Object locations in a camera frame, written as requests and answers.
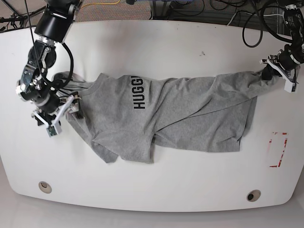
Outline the grey printed T-shirt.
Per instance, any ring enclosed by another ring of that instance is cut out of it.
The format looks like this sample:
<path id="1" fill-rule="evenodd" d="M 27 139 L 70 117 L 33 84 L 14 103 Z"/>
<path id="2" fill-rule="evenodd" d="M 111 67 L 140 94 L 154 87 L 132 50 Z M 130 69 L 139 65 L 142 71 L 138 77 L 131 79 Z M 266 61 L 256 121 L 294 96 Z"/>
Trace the grey printed T-shirt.
<path id="1" fill-rule="evenodd" d="M 66 119 L 106 163 L 117 158 L 153 163 L 152 145 L 200 152 L 238 152 L 257 97 L 278 81 L 261 72 L 215 77 L 149 79 L 100 74 L 72 79 L 65 92 L 80 96 L 80 114 Z"/>

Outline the red tape rectangle marking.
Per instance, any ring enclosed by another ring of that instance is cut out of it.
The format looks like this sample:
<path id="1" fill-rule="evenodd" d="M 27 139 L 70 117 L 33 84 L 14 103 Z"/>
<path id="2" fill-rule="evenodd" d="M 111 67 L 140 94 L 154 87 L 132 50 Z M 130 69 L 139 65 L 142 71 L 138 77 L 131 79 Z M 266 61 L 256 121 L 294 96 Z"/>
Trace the red tape rectangle marking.
<path id="1" fill-rule="evenodd" d="M 268 167 L 278 168 L 281 166 L 287 140 L 288 133 L 272 132 L 266 153 Z"/>

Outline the black tripod legs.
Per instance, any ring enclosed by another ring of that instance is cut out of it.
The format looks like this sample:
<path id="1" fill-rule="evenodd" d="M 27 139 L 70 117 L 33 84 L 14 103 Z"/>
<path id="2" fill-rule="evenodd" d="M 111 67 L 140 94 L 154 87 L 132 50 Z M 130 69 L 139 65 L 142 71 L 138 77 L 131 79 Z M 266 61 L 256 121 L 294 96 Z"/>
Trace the black tripod legs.
<path id="1" fill-rule="evenodd" d="M 9 18 L 1 17 L 0 23 L 4 24 L 5 26 L 2 26 L 0 28 L 0 32 L 8 32 L 13 30 L 19 30 L 19 29 L 25 29 L 26 25 L 29 23 L 29 20 L 32 17 L 35 17 L 41 13 L 44 12 L 46 6 L 41 7 L 35 11 L 31 11 L 29 13 L 20 14 L 7 0 L 2 0 L 2 3 L 10 10 L 12 11 L 12 14 Z"/>

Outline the grey metal frame leg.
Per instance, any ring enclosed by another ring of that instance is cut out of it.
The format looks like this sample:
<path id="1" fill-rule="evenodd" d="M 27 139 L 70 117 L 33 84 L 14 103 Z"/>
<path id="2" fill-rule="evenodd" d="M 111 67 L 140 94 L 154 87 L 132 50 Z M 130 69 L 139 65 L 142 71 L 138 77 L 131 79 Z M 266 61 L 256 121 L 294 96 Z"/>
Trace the grey metal frame leg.
<path id="1" fill-rule="evenodd" d="M 169 18 L 169 10 L 172 0 L 152 0 L 149 2 L 152 19 L 166 20 Z"/>

